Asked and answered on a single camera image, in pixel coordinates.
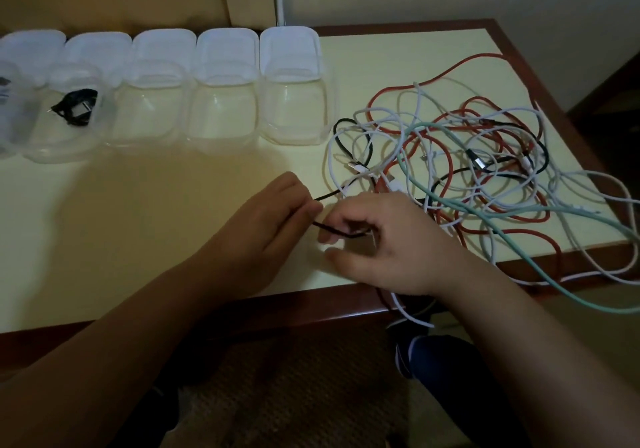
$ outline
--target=gray wall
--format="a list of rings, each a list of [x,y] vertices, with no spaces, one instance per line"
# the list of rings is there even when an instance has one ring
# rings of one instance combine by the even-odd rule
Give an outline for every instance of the gray wall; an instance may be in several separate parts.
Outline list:
[[[640,51],[640,0],[284,0],[287,24],[496,18],[568,110]]]

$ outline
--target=tangled cable pile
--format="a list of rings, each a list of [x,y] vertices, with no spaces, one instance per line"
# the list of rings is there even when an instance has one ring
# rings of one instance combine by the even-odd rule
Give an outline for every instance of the tangled cable pile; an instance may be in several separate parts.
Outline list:
[[[420,83],[414,82],[413,85],[402,87],[384,88],[371,99],[366,108],[356,112],[353,119],[341,119],[337,122],[333,128],[333,136],[328,144],[329,156],[333,156],[333,146],[338,144],[350,160],[360,165],[361,172],[346,183],[341,183],[335,176],[332,160],[329,160],[329,173],[336,186],[336,191],[321,197],[321,199],[338,193],[347,196],[349,187],[362,177],[371,180],[376,192],[392,190],[394,186],[388,173],[392,167],[398,165],[405,176],[406,190],[409,190],[409,195],[416,205],[422,207],[444,230],[458,237],[463,246],[467,247],[465,235],[479,235],[484,256],[495,265],[497,239],[500,238],[518,256],[532,266],[541,277],[539,282],[524,282],[512,278],[514,282],[521,285],[550,285],[579,303],[602,312],[615,314],[640,312],[640,306],[613,308],[597,305],[576,296],[561,286],[561,283],[564,282],[595,275],[603,275],[619,283],[640,285],[640,281],[626,280],[620,277],[620,275],[627,273],[636,265],[638,242],[640,242],[633,209],[634,205],[640,203],[640,201],[631,198],[627,187],[620,180],[602,172],[561,170],[554,161],[553,156],[548,152],[545,117],[539,111],[531,95],[530,108],[501,109],[489,99],[476,96],[464,102],[459,109],[447,111],[422,88],[422,86],[442,78],[463,63],[480,57],[506,60],[504,56],[493,53],[470,56],[431,80]],[[383,93],[407,89],[413,89],[418,95],[414,112],[396,112],[374,106],[376,99]],[[441,115],[431,122],[423,122],[419,118],[420,105],[423,98],[433,102],[441,112]],[[484,104],[490,107],[492,112],[481,115],[469,107],[472,103]],[[533,113],[537,118],[538,129],[535,132],[530,129],[513,114],[516,111]],[[376,112],[376,115],[382,114],[382,116],[374,119],[372,112]],[[359,117],[363,115],[365,119],[359,120]],[[506,118],[508,122],[496,120],[498,117]],[[351,126],[338,129],[339,124],[345,121],[349,121]],[[345,133],[350,133],[353,136],[351,151],[340,141],[340,137]],[[438,133],[446,136],[448,141],[453,143],[453,146],[447,146],[442,139],[437,137]],[[392,151],[383,156],[378,163],[369,165],[374,146],[373,136],[380,136],[390,142]],[[363,151],[358,154],[356,150],[362,137],[366,139],[366,143]],[[418,149],[421,149],[424,154],[424,166],[427,172],[427,179],[422,181],[414,173],[415,160],[411,162]],[[461,158],[466,160],[467,163],[466,166],[454,169],[452,157],[457,154],[461,154]],[[446,173],[438,174],[436,169],[436,158],[438,156],[446,158],[448,167]],[[454,177],[458,175],[460,178],[462,174],[469,178],[462,185],[454,185]],[[578,176],[589,175],[598,175],[612,180],[620,187],[623,196],[605,195],[590,185],[590,182],[586,183],[584,180],[577,179]],[[499,192],[492,192],[489,185],[496,177],[506,177],[509,179],[509,183],[515,182],[515,185]],[[558,190],[561,186],[569,185],[578,186],[598,199],[624,202],[627,205],[629,226],[622,225],[617,220],[606,218],[597,213],[597,211],[589,210],[584,206],[574,206],[564,202],[559,197]],[[414,196],[412,190],[415,189],[420,190],[424,195],[422,197]],[[524,195],[524,197],[521,200],[513,201],[513,197],[515,195],[519,196],[518,194]],[[576,250],[580,250],[593,266],[593,271],[563,276],[562,250],[552,237],[528,228],[501,229],[495,222],[499,218],[509,218],[515,222],[541,223],[549,220],[552,213],[557,214],[570,243]],[[567,214],[597,220],[619,230],[632,242],[633,256],[630,262],[625,267],[615,271],[607,271],[601,267],[577,240],[566,220]],[[481,226],[479,228],[474,229],[465,226],[465,219],[470,216],[480,219]],[[539,237],[553,247],[556,251],[556,267],[552,274],[543,271],[518,246],[512,237],[515,234],[528,234]],[[357,237],[362,234],[343,235]]]

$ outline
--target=wooden table edge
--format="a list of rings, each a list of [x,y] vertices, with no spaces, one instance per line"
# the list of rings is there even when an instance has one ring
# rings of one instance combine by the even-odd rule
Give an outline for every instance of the wooden table edge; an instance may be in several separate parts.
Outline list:
[[[514,71],[530,90],[580,165],[584,169],[603,171],[602,163],[574,129],[560,106],[493,19],[323,26],[316,28],[316,31],[320,36],[338,36],[473,29],[485,29],[500,51],[508,57]],[[619,192],[611,182],[597,179],[597,177],[594,177],[593,181],[603,193],[616,195]],[[610,203],[610,205],[619,220],[627,223],[622,204]],[[589,253],[605,268],[615,269],[628,262],[632,251],[630,244],[616,244],[592,248]],[[556,257],[550,255],[535,260],[546,271],[552,271]],[[580,273],[591,269],[579,251],[564,253],[563,263],[564,274]],[[525,281],[538,279],[536,273],[524,260],[502,262],[499,266],[506,273]],[[602,286],[608,282],[610,281],[602,276],[593,276],[572,282],[570,288],[580,290]],[[528,290],[532,296],[539,298],[555,292],[555,290],[540,289],[539,287]],[[197,335],[206,339],[239,341],[253,339],[260,333],[269,334],[338,320],[353,323],[371,315],[388,314],[394,309],[387,292],[381,292],[368,285],[352,284],[262,296],[235,302],[207,317],[196,331]],[[1,333],[0,380],[35,362],[89,324],[91,322],[87,321]]]

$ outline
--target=green cable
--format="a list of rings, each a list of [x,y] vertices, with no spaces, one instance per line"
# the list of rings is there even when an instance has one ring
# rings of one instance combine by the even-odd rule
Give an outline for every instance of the green cable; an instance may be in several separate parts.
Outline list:
[[[438,128],[441,129],[442,131],[444,131],[447,135],[449,135],[451,132],[448,129],[445,129],[445,127],[441,124],[436,124],[434,122],[418,122],[416,124],[413,124],[412,126],[409,126],[407,129],[405,129],[405,133],[407,136],[409,136],[412,131],[416,128]],[[408,158],[406,156],[406,153],[404,152],[404,149],[401,149],[400,153],[401,155],[398,156],[398,165],[400,166],[400,168],[402,169],[403,173],[409,178],[409,180],[413,183],[413,185],[417,186],[418,188],[420,188],[420,190],[422,190],[424,193],[426,193],[429,197],[433,198],[434,200],[442,203],[443,205],[455,209],[455,210],[459,210],[459,211],[466,211],[467,213],[471,213],[472,215],[475,215],[476,217],[480,218],[480,220],[482,220],[488,227],[490,227],[496,234],[498,234],[500,236],[500,238],[505,241],[507,243],[507,245],[516,252],[516,254],[518,256],[520,256],[522,259],[524,259],[538,274],[540,274],[540,276],[546,281],[548,282],[551,286],[553,286],[555,289],[557,289],[558,291],[560,291],[561,293],[563,293],[564,295],[568,296],[569,298],[576,300],[578,303],[580,303],[581,305],[584,305],[585,307],[589,307],[589,308],[593,308],[594,310],[598,310],[601,312],[605,312],[605,313],[613,313],[613,314],[636,314],[636,313],[640,313],[640,305],[637,307],[630,307],[630,308],[613,308],[613,307],[603,307],[602,305],[597,305],[596,303],[592,303],[590,301],[587,301],[586,299],[580,298],[579,296],[575,295],[574,293],[572,293],[571,291],[567,290],[566,288],[563,288],[560,284],[558,284],[558,282],[554,281],[553,279],[551,279],[551,277],[545,273],[545,271],[543,271],[540,266],[538,266],[533,259],[531,259],[531,257],[525,253],[522,249],[520,249],[520,247],[518,247],[518,245],[512,241],[509,236],[507,234],[505,234],[502,229],[500,229],[500,227],[496,226],[493,224],[491,218],[501,218],[501,217],[509,217],[511,215],[516,215],[518,213],[523,213],[523,212],[527,212],[527,211],[555,211],[558,213],[570,213],[573,215],[581,215],[583,217],[588,217],[588,218],[593,218],[595,220],[598,220],[599,222],[603,222],[604,224],[610,225],[612,227],[615,227],[616,229],[620,230],[620,232],[622,232],[623,234],[625,234],[626,236],[628,236],[630,239],[632,239],[633,241],[640,243],[640,236],[638,234],[636,234],[636,232],[634,232],[633,230],[631,230],[630,228],[620,224],[619,222],[616,222],[615,220],[611,220],[610,218],[606,218],[606,217],[600,217],[598,214],[593,213],[593,212],[588,212],[586,210],[581,210],[581,209],[576,209],[576,208],[570,208],[570,207],[563,207],[563,206],[536,206],[536,205],[532,205],[532,206],[528,206],[528,207],[524,207],[521,209],[517,209],[517,210],[513,210],[513,211],[507,211],[507,212],[502,212],[502,213],[484,213],[480,210],[477,210],[475,208],[472,208],[471,206],[467,205],[466,203],[460,201],[460,200],[454,200],[454,199],[445,199],[442,198],[438,195],[436,195],[436,193],[431,192],[428,187],[425,187],[424,185],[422,185],[419,181],[417,181],[413,175],[411,175],[409,173],[409,170],[406,166],[406,162],[408,162]]]

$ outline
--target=person's left hand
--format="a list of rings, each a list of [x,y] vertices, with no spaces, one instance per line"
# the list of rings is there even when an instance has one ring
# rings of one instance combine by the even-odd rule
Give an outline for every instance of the person's left hand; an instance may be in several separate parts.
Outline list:
[[[212,301],[252,296],[273,281],[322,209],[298,177],[286,172],[246,201],[178,268]]]

